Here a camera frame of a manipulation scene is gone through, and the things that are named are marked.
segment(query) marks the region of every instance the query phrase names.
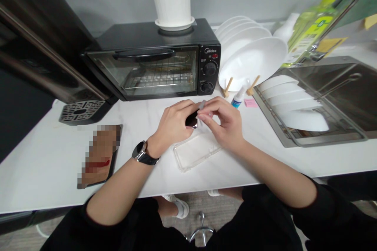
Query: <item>yellow sticky note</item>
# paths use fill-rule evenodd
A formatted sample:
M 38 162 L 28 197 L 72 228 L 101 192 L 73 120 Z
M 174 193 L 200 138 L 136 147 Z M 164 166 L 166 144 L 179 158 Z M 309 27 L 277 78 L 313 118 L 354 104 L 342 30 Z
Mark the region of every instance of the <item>yellow sticky note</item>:
M 364 27 L 366 30 L 377 24 L 377 14 L 371 15 L 364 19 Z
M 318 52 L 327 53 L 327 57 L 336 47 L 341 45 L 348 37 L 323 39 L 317 48 Z

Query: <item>green dish soap bottle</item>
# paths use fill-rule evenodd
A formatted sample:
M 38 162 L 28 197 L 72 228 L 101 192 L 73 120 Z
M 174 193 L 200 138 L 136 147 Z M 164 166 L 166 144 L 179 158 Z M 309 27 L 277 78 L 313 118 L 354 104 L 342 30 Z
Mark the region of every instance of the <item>green dish soap bottle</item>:
M 282 67 L 298 63 L 315 41 L 336 19 L 338 12 L 332 6 L 336 0 L 322 0 L 318 6 L 310 7 L 297 19 L 293 35 L 288 41 L 288 56 Z

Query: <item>white bowl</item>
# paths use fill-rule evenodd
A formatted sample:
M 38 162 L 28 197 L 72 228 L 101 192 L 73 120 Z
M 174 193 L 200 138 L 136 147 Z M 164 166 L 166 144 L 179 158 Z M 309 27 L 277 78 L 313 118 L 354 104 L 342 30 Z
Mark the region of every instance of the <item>white bowl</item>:
M 296 92 L 296 91 L 305 91 L 303 88 L 295 84 L 294 82 L 288 82 L 285 84 L 280 84 L 274 87 L 271 87 L 267 89 L 266 91 L 263 91 L 263 97 L 268 99 L 271 97 L 275 97 L 278 95 L 286 94 L 286 93 L 291 93 L 291 92 Z
M 275 76 L 273 78 L 270 78 L 266 80 L 264 83 L 262 83 L 258 88 L 260 91 L 265 91 L 271 87 L 274 87 L 276 85 L 284 84 L 287 82 L 293 82 L 295 84 L 298 84 L 298 80 L 291 78 L 290 76 L 287 75 L 280 75 L 280 76 Z
M 270 106 L 276 106 L 284 103 L 291 103 L 308 99 L 313 99 L 313 97 L 307 94 L 305 91 L 296 91 L 271 97 L 270 99 L 268 99 L 268 103 L 270 104 Z
M 278 114 L 279 116 L 294 110 L 313 110 L 321 107 L 322 104 L 315 101 L 314 99 L 293 101 L 289 103 L 272 106 L 276 114 Z
M 226 43 L 221 44 L 220 70 L 227 63 L 228 59 L 243 46 L 269 36 L 271 36 L 269 30 L 262 27 L 249 27 L 233 35 Z
M 250 83 L 260 75 L 261 83 L 273 75 L 283 64 L 288 53 L 287 44 L 276 37 L 255 40 L 235 52 L 221 69 L 219 84 L 226 88 L 226 81 L 233 77 L 229 91 L 239 91 L 246 79 Z
M 328 131 L 329 126 L 325 118 L 312 110 L 297 110 L 279 115 L 283 123 L 294 129 L 306 131 Z
M 252 19 L 250 19 L 249 17 L 246 17 L 246 16 L 235 16 L 235 17 L 232 17 L 232 18 L 229 18 L 227 19 L 225 22 L 223 22 L 219 28 L 217 30 L 215 30 L 215 35 L 217 36 L 220 32 L 222 32 L 229 24 L 235 22 L 235 21 L 238 21 L 238 20 L 244 20 L 244 19 L 247 19 L 247 20 L 251 20 L 253 21 Z
M 244 22 L 244 20 L 239 20 L 229 25 L 225 30 L 223 30 L 221 34 L 217 36 L 217 39 L 220 41 L 221 45 L 223 45 L 233 35 L 239 33 L 240 31 L 248 27 L 262 27 L 262 26 L 250 20 L 247 20 L 247 22 Z

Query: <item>stainless steel sink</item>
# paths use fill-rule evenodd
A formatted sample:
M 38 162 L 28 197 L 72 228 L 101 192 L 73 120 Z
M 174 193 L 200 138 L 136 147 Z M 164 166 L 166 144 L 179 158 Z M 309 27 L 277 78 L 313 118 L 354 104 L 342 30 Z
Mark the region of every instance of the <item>stainless steel sink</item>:
M 316 109 L 326 119 L 326 132 L 290 129 L 256 87 L 254 98 L 284 147 L 310 147 L 377 138 L 377 71 L 349 57 L 325 58 L 295 68 L 279 69 L 299 81 L 323 105 Z

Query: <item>bottle label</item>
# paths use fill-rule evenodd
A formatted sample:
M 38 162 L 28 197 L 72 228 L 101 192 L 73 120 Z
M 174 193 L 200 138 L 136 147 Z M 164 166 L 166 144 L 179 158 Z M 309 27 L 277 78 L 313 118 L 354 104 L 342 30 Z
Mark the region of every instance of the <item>bottle label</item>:
M 235 101 L 234 99 L 232 100 L 232 106 L 234 107 L 234 108 L 237 108 L 238 109 L 238 107 L 241 105 L 241 103 L 242 103 L 242 101 L 241 102 L 238 102 L 238 101 Z
M 316 39 L 325 31 L 325 29 L 331 23 L 332 16 L 324 16 L 318 18 L 314 24 L 312 24 L 299 41 L 292 47 L 288 53 L 286 63 L 295 63 L 304 53 L 311 47 Z

